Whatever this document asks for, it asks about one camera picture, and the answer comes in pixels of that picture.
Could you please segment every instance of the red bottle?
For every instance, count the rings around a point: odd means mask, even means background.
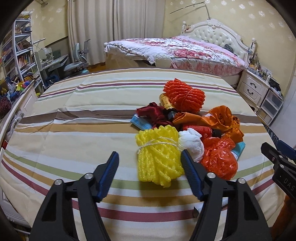
[[[183,131],[187,131],[188,128],[196,130],[199,134],[202,135],[201,140],[203,141],[209,137],[219,137],[221,138],[222,132],[218,129],[212,129],[206,126],[196,126],[196,125],[183,125]]]

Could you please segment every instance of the curtain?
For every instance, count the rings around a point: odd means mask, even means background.
[[[164,13],[165,0],[69,0],[70,50],[91,39],[88,61],[104,62],[105,42],[162,37]]]

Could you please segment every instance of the bookshelf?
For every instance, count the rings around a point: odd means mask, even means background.
[[[5,77],[18,82],[26,80],[31,74],[36,92],[43,91],[43,80],[37,69],[31,37],[31,18],[17,18],[1,43],[1,55],[6,52],[3,60]]]

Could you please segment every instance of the white bed frame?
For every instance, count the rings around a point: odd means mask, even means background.
[[[234,53],[247,63],[249,47],[242,41],[240,35],[238,35],[231,28],[227,27],[217,19],[210,19],[204,22],[193,24],[188,26],[186,22],[183,22],[181,34],[193,38],[195,40],[204,40],[209,43],[224,47],[225,44],[229,44]],[[115,56],[105,52],[106,57],[106,69],[128,69],[128,68],[147,68],[150,65],[143,61],[132,60],[128,57]],[[162,66],[161,63],[155,63],[157,68],[168,68],[167,63]],[[223,79],[233,87],[239,82],[241,74],[223,77]]]

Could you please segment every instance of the white headboard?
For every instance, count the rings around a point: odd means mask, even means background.
[[[189,29],[187,29],[186,22],[183,22],[182,35],[193,37],[194,39],[202,39],[221,47],[224,47],[225,44],[229,44],[233,52],[239,58],[247,62],[249,47],[241,41],[241,37],[236,32],[217,19],[212,18],[204,22],[190,25]]]

